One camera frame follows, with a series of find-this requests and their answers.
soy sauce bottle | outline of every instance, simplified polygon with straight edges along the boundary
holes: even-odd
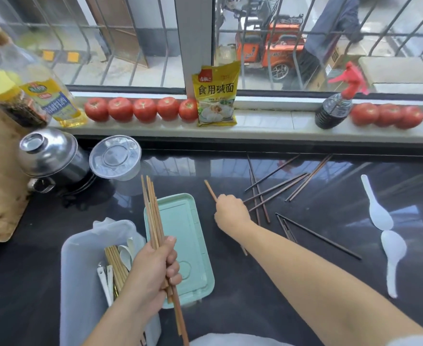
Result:
[[[351,62],[346,64],[346,70],[342,75],[329,82],[339,81],[347,82],[348,87],[343,92],[327,98],[316,111],[314,120],[321,129],[331,129],[346,119],[353,107],[352,99],[356,93],[368,94],[361,71]]]

clear plastic bowl lid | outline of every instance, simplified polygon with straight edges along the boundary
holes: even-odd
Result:
[[[90,153],[95,175],[116,179],[131,172],[141,160],[141,147],[128,136],[111,136],[100,141]]]

wooden cutting board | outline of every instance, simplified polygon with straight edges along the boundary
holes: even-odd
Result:
[[[28,203],[29,177],[17,161],[18,143],[28,132],[0,111],[0,242],[11,238]]]

white plastic basket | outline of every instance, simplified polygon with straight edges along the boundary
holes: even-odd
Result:
[[[133,238],[136,253],[145,239],[133,222],[106,218],[93,222],[93,229],[68,238],[61,249],[61,346],[80,346],[107,309],[107,301],[96,268],[106,263],[104,248],[127,243]],[[147,346],[160,337],[160,318],[155,315],[145,328]]]

reflective countertop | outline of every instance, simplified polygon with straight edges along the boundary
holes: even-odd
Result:
[[[256,177],[261,178],[291,155],[261,153],[250,157]],[[312,171],[323,158],[320,154],[301,155],[263,181],[261,190]],[[211,295],[183,309],[189,338],[244,333],[295,346],[322,345],[254,258],[244,256],[213,219],[215,203],[204,180],[217,195],[250,197],[251,191],[243,192],[250,185],[247,155],[143,150],[142,160],[141,173],[152,178],[158,198],[189,193],[196,201],[216,283]],[[262,226],[284,235],[275,216],[278,212],[356,252],[362,261],[290,227],[300,245],[387,297],[381,232],[369,219],[361,174],[368,175],[376,198],[393,217],[394,230],[408,246],[398,266],[399,297],[392,302],[423,326],[423,159],[335,155],[292,202],[284,202],[290,191],[269,201],[271,223],[266,223],[260,210]],[[131,220],[145,236],[143,209],[139,175],[124,183],[98,179],[70,201],[55,194],[35,194],[12,239],[0,244],[0,345],[58,345],[60,250],[64,241],[105,217]],[[182,345],[174,311],[162,310],[160,318],[158,345]]]

